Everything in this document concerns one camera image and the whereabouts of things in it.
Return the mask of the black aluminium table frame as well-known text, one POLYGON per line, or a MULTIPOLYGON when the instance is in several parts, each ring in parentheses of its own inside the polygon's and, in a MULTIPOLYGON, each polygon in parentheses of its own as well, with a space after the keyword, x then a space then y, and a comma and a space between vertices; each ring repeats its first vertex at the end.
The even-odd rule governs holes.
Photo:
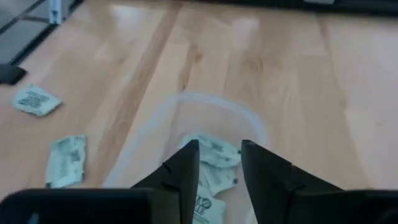
POLYGON ((364 13, 398 17, 398 0, 184 0, 317 12, 364 13))

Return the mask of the clear plastic container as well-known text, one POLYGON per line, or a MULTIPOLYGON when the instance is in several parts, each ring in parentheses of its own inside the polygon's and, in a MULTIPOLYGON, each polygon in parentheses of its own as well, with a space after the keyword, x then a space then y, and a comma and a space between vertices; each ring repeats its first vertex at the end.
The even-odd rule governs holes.
MULTIPOLYGON (((265 146, 267 131, 252 110, 217 96, 179 93, 161 103, 142 122, 134 122, 129 143, 122 149, 103 187, 127 188, 155 171, 180 148, 183 137, 206 133, 240 150, 243 140, 265 146)), ((257 224, 241 162, 233 167, 235 187, 213 198, 226 203, 224 224, 257 224)))

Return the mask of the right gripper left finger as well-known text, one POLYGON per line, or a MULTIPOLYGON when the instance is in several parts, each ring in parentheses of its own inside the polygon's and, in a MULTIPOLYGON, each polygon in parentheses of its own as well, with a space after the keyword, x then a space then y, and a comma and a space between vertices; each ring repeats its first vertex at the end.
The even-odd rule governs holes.
POLYGON ((133 224, 192 224, 198 188, 199 142, 191 140, 131 189, 144 194, 133 224))

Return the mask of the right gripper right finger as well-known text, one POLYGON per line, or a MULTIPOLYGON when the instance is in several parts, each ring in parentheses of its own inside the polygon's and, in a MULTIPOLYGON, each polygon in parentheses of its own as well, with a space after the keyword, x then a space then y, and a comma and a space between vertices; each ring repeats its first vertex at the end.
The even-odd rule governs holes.
POLYGON ((241 162, 258 224, 286 224, 298 190, 341 190, 248 139, 241 143, 241 162))

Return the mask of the black edge clamp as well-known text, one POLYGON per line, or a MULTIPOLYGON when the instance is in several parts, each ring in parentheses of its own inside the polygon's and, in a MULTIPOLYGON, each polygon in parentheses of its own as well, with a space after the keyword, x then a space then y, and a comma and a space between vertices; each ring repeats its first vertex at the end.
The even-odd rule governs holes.
POLYGON ((24 76, 27 71, 18 66, 9 64, 0 64, 0 84, 15 85, 24 76))

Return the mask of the green white sweetener packet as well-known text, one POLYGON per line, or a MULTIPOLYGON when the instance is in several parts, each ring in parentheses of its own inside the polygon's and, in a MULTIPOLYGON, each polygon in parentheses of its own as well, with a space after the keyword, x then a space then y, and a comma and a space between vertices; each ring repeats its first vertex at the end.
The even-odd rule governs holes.
POLYGON ((213 198, 209 191, 198 185, 192 224, 224 224, 226 203, 213 198))
POLYGON ((36 85, 19 90, 12 99, 12 105, 17 110, 36 115, 47 116, 58 108, 63 101, 36 85))
POLYGON ((233 168, 219 168, 206 162, 200 162, 198 183, 212 196, 215 196, 224 190, 235 187, 238 178, 233 168))
POLYGON ((200 161, 219 168, 229 168, 241 162, 241 153, 230 143, 206 133, 190 133, 180 141, 181 149, 191 140, 198 140, 200 161))
POLYGON ((52 143, 45 187, 59 189, 83 181, 86 159, 86 136, 72 135, 52 143))

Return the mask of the white blue edge bracket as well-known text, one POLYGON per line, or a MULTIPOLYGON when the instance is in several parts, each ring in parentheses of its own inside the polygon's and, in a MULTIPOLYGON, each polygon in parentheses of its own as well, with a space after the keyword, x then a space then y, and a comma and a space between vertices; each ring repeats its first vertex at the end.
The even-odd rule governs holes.
POLYGON ((49 22, 60 25, 70 14, 75 0, 49 0, 49 22))

